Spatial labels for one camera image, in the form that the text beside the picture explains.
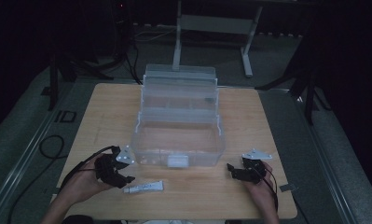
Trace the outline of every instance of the person's right hand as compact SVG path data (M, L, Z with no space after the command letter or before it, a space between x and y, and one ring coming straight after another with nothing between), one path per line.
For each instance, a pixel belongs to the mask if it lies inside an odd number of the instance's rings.
M264 176L267 183L270 184L272 187L272 181L270 180L270 173L272 172L272 167L270 167L266 162L264 165L267 169L267 173ZM260 212L262 213L265 222L268 224L270 223L279 223L279 218L276 213L275 208L275 201L272 195L272 191L270 187L264 180L261 180L258 184L254 184L252 182L242 181L243 185L248 189L250 195L255 202L255 205L258 207Z

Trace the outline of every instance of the person's hand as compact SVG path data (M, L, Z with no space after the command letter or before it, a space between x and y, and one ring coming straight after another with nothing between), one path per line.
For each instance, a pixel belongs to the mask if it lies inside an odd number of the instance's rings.
M78 172L75 172L49 205L48 211L40 222L41 224L62 223L66 213L73 204L84 202L93 195L112 188L112 186L96 179L95 161L102 155L94 157L80 167Z
M78 172L75 172L57 197L66 200L70 205L73 205L75 203L84 202L99 192L111 189L111 185L105 184L96 179L94 171L95 161L102 155L103 154L100 154L92 158L84 164Z
M272 172L272 167L270 167L266 162L263 162L266 169L268 170L264 178L267 180L267 183L272 187L272 181L270 180L270 173ZM255 202L255 205L258 207L262 213L266 223L279 223L279 218L276 213L275 201L272 196L272 191L265 183L264 180L261 180L258 184L252 182L242 181L243 185L248 189L250 195Z

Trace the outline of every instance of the metal stand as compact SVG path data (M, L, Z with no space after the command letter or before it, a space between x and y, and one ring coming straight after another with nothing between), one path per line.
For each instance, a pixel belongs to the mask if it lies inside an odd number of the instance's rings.
M176 46L173 55L173 70L178 70L182 51L180 40L182 30L206 31L217 33L228 33L237 35L248 35L247 43L241 48L241 58L243 60L244 73L247 77L253 75L252 66L250 65L249 50L255 36L255 29L262 12L259 7L253 20L205 17L182 14L182 1L178 0L177 5L177 29L176 29Z
M76 74L73 70L74 64L85 69L91 75L99 79L113 80L112 77L108 77L98 69L78 60L71 53L53 53L50 56L49 62L49 111L54 108L58 101L58 70L61 71L62 77L65 81L74 82L76 80Z

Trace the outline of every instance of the plastic storage box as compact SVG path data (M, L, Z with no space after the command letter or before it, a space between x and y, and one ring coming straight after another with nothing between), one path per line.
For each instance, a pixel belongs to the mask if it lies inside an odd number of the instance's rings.
M215 166L225 150L212 67L149 64L131 150L140 164Z

